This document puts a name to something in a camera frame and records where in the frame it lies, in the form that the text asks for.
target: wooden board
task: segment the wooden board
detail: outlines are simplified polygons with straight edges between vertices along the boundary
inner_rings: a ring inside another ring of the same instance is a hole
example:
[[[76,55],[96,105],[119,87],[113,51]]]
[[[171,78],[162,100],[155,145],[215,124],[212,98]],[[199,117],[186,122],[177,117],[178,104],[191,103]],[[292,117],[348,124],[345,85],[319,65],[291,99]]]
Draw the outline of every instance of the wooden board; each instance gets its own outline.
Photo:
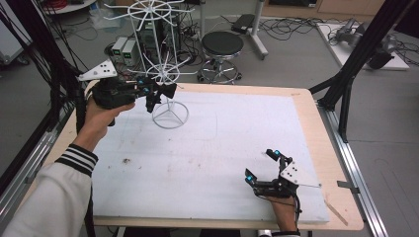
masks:
[[[322,184],[322,194],[330,218],[329,222],[319,224],[301,223],[299,229],[308,230],[360,230],[364,227],[363,220],[358,211],[351,192],[339,188],[337,181],[346,181],[336,153],[327,134],[323,121],[314,104],[311,94],[305,89],[275,88],[275,87],[249,87],[206,84],[180,84],[183,91],[200,93],[227,93],[283,96],[293,99],[298,120],[304,133],[307,149],[312,158],[318,180]],[[59,135],[44,166],[52,163],[67,148],[76,136],[75,113],[68,120],[65,128]],[[28,190],[25,199],[36,188],[34,182]],[[276,229],[274,221],[262,220],[215,220],[215,219],[179,219],[179,218],[138,218],[121,216],[97,216],[96,225],[116,226],[159,226],[159,227],[188,227],[188,228],[233,228],[233,229]]]
[[[109,129],[95,150],[96,215],[275,221],[271,204],[244,182],[246,168],[261,181],[278,177],[268,148],[317,180],[293,98],[179,91],[176,101],[189,110],[181,127],[157,126],[139,99]],[[329,220],[320,188],[301,186],[297,194],[300,223]]]

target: black metal pole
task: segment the black metal pole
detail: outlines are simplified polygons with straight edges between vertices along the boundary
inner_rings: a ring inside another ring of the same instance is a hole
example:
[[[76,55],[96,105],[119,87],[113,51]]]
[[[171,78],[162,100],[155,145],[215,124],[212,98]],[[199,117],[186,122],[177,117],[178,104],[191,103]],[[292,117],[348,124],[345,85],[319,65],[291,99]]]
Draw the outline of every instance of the black metal pole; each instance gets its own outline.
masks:
[[[409,0],[386,0],[336,76],[309,89],[314,94],[329,87],[326,95],[318,103],[329,111],[333,111],[336,103],[344,96],[339,133],[345,142],[352,84],[408,3]]]

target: office chair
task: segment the office chair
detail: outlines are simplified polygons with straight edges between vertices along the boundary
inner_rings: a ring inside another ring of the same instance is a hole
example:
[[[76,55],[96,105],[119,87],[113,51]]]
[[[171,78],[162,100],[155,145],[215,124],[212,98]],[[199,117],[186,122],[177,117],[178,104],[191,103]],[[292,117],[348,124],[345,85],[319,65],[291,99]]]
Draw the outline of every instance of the office chair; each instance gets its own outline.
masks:
[[[198,73],[198,80],[212,83],[234,84],[242,75],[228,59],[238,56],[243,48],[243,40],[229,32],[212,32],[202,39],[203,52],[209,57]]]

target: white wire structure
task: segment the white wire structure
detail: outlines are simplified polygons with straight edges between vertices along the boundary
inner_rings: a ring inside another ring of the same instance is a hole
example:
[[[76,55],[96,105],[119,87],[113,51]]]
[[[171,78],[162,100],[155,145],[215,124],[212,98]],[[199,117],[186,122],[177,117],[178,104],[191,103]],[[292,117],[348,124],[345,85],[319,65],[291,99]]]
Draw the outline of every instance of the white wire structure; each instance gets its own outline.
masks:
[[[126,14],[122,14],[117,17],[113,18],[105,18],[107,20],[115,20],[119,18],[124,18],[129,16],[131,21],[132,30],[134,32],[134,35],[136,36],[136,32],[141,31],[144,24],[151,23],[152,24],[152,30],[154,35],[154,43],[156,46],[156,52],[157,52],[157,60],[158,62],[153,63],[151,58],[148,58],[145,53],[141,51],[140,42],[138,40],[138,37],[135,37],[136,40],[136,46],[139,51],[139,55],[143,55],[140,57],[141,63],[142,63],[142,70],[140,71],[132,71],[128,70],[133,73],[142,74],[144,76],[151,76],[153,80],[156,81],[157,84],[173,84],[176,83],[176,81],[179,79],[180,75],[191,75],[191,74],[197,74],[196,72],[190,72],[190,73],[181,73],[179,68],[185,64],[187,61],[189,61],[190,57],[188,57],[183,62],[178,62],[178,55],[176,52],[176,42],[175,42],[175,36],[174,35],[174,27],[177,27],[176,24],[172,21],[172,12],[177,12],[179,14],[181,13],[190,13],[194,11],[194,9],[187,11],[187,10],[180,10],[175,9],[173,4],[179,4],[182,3],[184,0],[180,1],[170,1],[165,2],[162,0],[136,0],[135,3],[133,3],[130,6],[109,6],[105,4],[108,8],[116,8],[116,9],[126,9]],[[139,20],[138,27],[136,28],[134,25],[134,20]],[[173,57],[174,63],[169,62],[169,54],[170,50],[168,50],[165,59],[163,60],[161,55],[161,46],[159,45],[158,37],[157,37],[157,31],[156,31],[156,22],[157,21],[164,21],[166,24],[170,26],[170,31],[172,34],[171,40],[173,45]],[[150,65],[148,68],[145,66],[145,60]],[[174,100],[169,100],[169,98],[166,97],[166,103],[161,104],[159,107],[155,108],[153,110],[152,114],[154,122],[163,128],[176,128],[179,126],[182,126],[189,117],[189,111],[188,108],[183,105],[182,103],[176,102]]]

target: gray floor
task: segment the gray floor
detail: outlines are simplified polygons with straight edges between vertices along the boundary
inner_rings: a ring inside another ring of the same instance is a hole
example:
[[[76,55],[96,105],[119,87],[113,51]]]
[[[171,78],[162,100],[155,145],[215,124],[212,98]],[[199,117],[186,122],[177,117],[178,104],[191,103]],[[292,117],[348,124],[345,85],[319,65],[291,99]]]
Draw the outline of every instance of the gray floor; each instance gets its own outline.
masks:
[[[87,17],[88,13],[83,11],[62,16],[64,24],[79,23]],[[210,20],[209,26],[223,21],[222,18]],[[117,36],[131,34],[128,22],[123,22],[117,30],[95,32],[89,26],[90,23],[77,26],[78,36],[68,39],[88,67],[94,67],[107,58],[103,50]],[[228,28],[228,24],[217,25],[217,29]],[[294,34],[285,41],[272,39],[263,31],[259,36],[269,55],[260,60],[249,38],[243,37],[243,53],[232,60],[243,74],[236,86],[308,89],[339,71],[338,63],[316,30],[305,35]],[[403,34],[397,36],[400,40],[419,44],[419,39]],[[197,69],[198,66],[183,70],[192,72]],[[44,116],[48,91],[33,66],[12,65],[2,70],[0,75],[0,152],[2,163],[7,163]],[[415,184],[419,180],[419,162],[416,161],[419,153],[418,78],[419,67],[415,66],[408,71],[363,70],[353,86],[348,138],[389,236],[419,235],[419,186]],[[197,78],[184,76],[179,82],[197,83]],[[319,99],[323,94],[320,92],[313,97]],[[111,236],[108,229],[97,229],[100,236]],[[177,236],[193,237],[199,232],[181,229],[176,233]],[[254,232],[243,233],[243,236],[251,235]],[[314,231],[314,236],[364,237],[371,236],[371,233],[366,226],[362,231]]]

